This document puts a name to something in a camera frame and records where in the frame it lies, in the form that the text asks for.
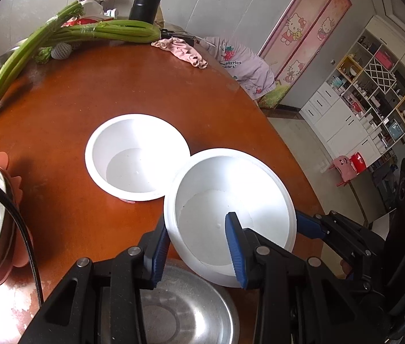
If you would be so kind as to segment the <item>person's left hand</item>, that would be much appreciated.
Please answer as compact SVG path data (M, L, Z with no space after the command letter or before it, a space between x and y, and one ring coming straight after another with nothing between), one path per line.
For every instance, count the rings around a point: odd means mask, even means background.
M343 272L343 274L340 276L340 279L352 280L353 279L352 267L344 259L341 260L340 266Z

